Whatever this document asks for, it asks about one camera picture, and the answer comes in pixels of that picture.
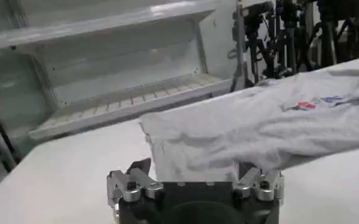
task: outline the shelf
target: shelf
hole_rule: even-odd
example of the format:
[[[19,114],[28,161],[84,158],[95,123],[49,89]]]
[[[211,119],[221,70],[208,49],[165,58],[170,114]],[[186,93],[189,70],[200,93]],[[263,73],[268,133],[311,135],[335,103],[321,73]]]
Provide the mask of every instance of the shelf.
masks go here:
[[[36,130],[35,140],[50,138],[93,125],[144,112],[153,108],[227,89],[231,79],[208,74],[184,75],[149,86],[140,86],[90,99],[58,110]]]
[[[127,10],[120,10],[119,7],[113,7],[112,15],[108,15],[108,13],[95,13],[103,16],[102,18],[80,18],[81,15],[86,14],[84,9],[79,9],[79,12],[77,10],[72,12],[65,11],[61,12],[61,14],[59,12],[53,12],[51,14],[43,13],[40,16],[27,15],[27,23],[30,25],[33,24],[33,26],[0,32],[0,49],[6,47],[27,46],[31,44],[56,40],[59,38],[73,37],[76,35],[115,29],[125,26],[134,26],[137,24],[145,24],[162,19],[176,19],[181,17],[188,18],[192,16],[202,19],[203,16],[207,15],[207,13],[214,11],[220,3],[219,0],[170,0],[158,1],[159,4],[156,5],[156,0],[149,0],[145,2],[151,2],[152,5],[143,5],[142,7],[138,8],[137,5],[140,5],[139,1],[129,0],[129,2],[132,2],[132,5],[128,6],[126,8]],[[96,11],[101,12],[105,10],[105,12],[107,12],[108,7],[106,6],[106,9],[104,9],[104,6],[106,5],[100,6],[100,8]],[[63,20],[67,21],[68,23],[59,23],[59,21],[45,20],[45,18],[62,18],[61,16],[65,16],[67,14],[78,15],[78,19],[69,21],[68,17],[70,16],[66,18],[64,17]]]

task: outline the white table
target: white table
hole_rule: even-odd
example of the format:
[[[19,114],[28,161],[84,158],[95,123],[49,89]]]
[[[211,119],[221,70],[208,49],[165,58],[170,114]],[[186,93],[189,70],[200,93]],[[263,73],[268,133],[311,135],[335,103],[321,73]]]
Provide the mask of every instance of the white table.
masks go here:
[[[359,61],[333,69],[345,68],[359,68]],[[137,120],[39,145],[0,184],[0,224],[113,223],[106,175],[150,156]],[[282,224],[359,223],[359,151],[284,175]]]

